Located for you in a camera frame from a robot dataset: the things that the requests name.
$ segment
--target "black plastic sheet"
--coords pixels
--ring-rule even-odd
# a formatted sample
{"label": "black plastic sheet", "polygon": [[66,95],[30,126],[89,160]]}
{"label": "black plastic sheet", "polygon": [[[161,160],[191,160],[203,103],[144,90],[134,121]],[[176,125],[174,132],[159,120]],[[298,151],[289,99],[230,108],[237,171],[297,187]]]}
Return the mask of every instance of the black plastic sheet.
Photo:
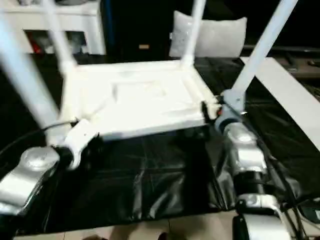
{"label": "black plastic sheet", "polygon": [[[46,74],[51,69],[49,63],[42,67],[38,62],[38,66],[57,98],[61,88],[52,88],[50,84],[60,81],[61,86],[60,76]],[[238,59],[202,58],[196,61],[196,67],[211,91],[218,95],[232,86],[243,64]],[[2,115],[12,118],[21,115],[18,107],[1,109]],[[298,200],[319,197],[320,153],[257,79],[248,89],[246,111],[248,123],[279,162]],[[18,122],[6,124],[6,128],[13,128]],[[228,211],[235,205],[222,137],[213,127],[105,142],[98,149],[84,151],[79,169],[62,173],[43,187],[25,218],[21,234]],[[15,150],[15,156],[21,151],[23,146]],[[2,156],[0,165],[7,166],[10,156]],[[5,174],[8,168],[0,170]],[[272,166],[269,171],[270,183],[276,186],[274,194],[286,202],[277,173]]]}

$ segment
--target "cable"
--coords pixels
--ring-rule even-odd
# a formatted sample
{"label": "cable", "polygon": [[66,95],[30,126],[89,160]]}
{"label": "cable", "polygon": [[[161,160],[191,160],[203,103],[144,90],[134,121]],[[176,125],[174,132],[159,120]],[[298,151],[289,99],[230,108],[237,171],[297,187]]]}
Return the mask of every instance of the cable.
{"label": "cable", "polygon": [[224,102],[223,100],[222,100],[222,102],[219,102],[219,103],[227,105],[228,108],[232,111],[232,113],[235,114],[242,121],[242,123],[250,131],[252,131],[256,135],[257,141],[259,143],[258,145],[261,147],[261,149],[264,152],[264,154],[266,154],[267,159],[269,160],[269,163],[273,166],[275,172],[277,173],[277,175],[280,178],[284,188],[286,189],[286,191],[288,193],[287,197],[288,197],[288,200],[290,201],[290,204],[292,206],[292,210],[293,210],[293,213],[295,215],[296,222],[297,222],[297,225],[298,225],[298,229],[296,230],[296,233],[297,233],[296,238],[298,240],[303,240],[304,239],[304,235],[305,236],[307,236],[307,235],[306,235],[306,231],[304,229],[304,226],[302,224],[301,216],[300,216],[298,208],[297,208],[296,197],[295,197],[295,194],[294,194],[291,186],[287,182],[285,176],[283,175],[283,173],[282,173],[282,171],[280,169],[280,165],[278,163],[278,160],[274,156],[272,156],[270,150],[267,148],[267,146],[265,145],[264,141],[262,140],[260,135],[257,133],[257,131],[255,129],[253,129],[249,124],[247,124],[247,120],[239,112],[237,112],[232,106],[230,106],[227,102]]}
{"label": "cable", "polygon": [[43,133],[43,132],[45,132],[45,131],[47,131],[48,129],[51,129],[51,128],[56,128],[56,127],[63,126],[63,125],[66,125],[66,124],[75,124],[75,123],[77,123],[77,122],[76,121],[65,121],[65,122],[52,124],[52,125],[47,126],[45,128],[41,128],[41,129],[38,129],[38,130],[30,131],[30,132],[26,133],[25,135],[22,135],[22,136],[18,137],[17,139],[15,139],[14,141],[12,141],[8,145],[6,145],[4,148],[2,148],[2,150],[0,150],[0,157],[1,157],[1,155],[4,154],[4,152],[6,152],[8,149],[13,147],[17,143],[19,143],[22,140],[25,140],[25,139],[35,135],[35,134]]}

